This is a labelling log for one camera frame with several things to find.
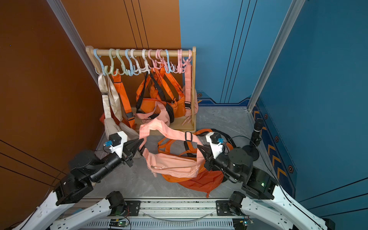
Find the dark orange sling bag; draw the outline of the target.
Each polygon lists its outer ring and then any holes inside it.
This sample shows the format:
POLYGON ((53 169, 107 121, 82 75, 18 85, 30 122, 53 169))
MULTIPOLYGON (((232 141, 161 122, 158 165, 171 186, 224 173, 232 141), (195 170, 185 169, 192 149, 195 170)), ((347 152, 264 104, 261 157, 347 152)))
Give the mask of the dark orange sling bag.
POLYGON ((203 171, 199 173, 197 177, 178 182, 178 184, 194 191, 204 192, 206 193, 206 198, 208 198, 211 191, 226 181, 227 179, 221 171, 203 171))
POLYGON ((198 144, 193 149, 199 160, 174 156, 176 162, 171 164, 172 175, 179 178, 196 177, 203 169, 207 171, 221 171, 226 177, 240 179, 243 165, 234 163, 237 153, 242 150, 233 146, 233 141, 229 135, 216 129, 203 129, 195 134, 185 133, 184 143, 187 147, 189 143, 198 144))

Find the orange bag with black strap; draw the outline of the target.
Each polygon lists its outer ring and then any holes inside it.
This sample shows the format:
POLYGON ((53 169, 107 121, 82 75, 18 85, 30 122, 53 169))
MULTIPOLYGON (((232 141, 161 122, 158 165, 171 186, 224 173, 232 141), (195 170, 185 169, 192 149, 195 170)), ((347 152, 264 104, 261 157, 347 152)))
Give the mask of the orange bag with black strap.
POLYGON ((171 123, 175 118, 186 114, 183 89, 176 78, 166 73, 163 67, 145 74, 143 82, 136 91, 136 112, 152 112, 156 102, 166 106, 171 123))

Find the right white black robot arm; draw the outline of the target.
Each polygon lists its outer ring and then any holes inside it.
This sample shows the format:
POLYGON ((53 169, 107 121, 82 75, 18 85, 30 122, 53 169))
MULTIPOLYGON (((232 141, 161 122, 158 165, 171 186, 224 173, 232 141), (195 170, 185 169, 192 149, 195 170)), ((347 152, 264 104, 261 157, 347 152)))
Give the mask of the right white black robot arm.
POLYGON ((267 172, 253 166, 253 158, 242 148, 225 153, 221 144, 199 145, 205 168, 220 170, 229 181, 241 183, 233 192, 228 207, 236 216, 256 218, 278 230, 334 230, 335 223, 320 218, 289 195, 267 172))

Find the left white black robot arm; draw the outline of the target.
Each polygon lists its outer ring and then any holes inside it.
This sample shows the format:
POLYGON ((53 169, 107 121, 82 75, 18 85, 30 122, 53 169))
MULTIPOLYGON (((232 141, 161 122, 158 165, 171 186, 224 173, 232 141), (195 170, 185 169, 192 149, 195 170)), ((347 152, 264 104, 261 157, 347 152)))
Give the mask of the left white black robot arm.
POLYGON ((129 140, 118 145, 122 156, 116 152, 99 159, 94 151, 84 150, 69 162, 68 173, 48 195, 44 202, 22 223, 17 230, 78 230, 86 224, 109 215, 128 215, 129 209, 123 195, 113 191, 96 204, 66 218, 60 218, 88 193, 93 183, 100 182, 122 164, 133 165, 133 157, 143 140, 129 140))

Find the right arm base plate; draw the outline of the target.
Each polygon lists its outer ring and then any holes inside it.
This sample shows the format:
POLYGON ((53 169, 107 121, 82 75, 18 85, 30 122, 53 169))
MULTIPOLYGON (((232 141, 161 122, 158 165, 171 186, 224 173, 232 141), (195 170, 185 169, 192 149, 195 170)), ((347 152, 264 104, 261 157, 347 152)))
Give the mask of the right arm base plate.
POLYGON ((243 216, 241 207, 241 204, 235 201, 216 201, 216 211, 218 216, 243 216))

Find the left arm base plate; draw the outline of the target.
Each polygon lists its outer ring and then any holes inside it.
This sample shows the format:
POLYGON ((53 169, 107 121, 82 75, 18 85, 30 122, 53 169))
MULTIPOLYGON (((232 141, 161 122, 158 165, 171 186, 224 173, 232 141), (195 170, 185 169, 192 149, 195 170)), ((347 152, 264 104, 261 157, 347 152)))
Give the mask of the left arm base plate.
POLYGON ((120 204, 113 205, 110 216, 137 217, 140 212, 141 201, 128 200, 120 204))

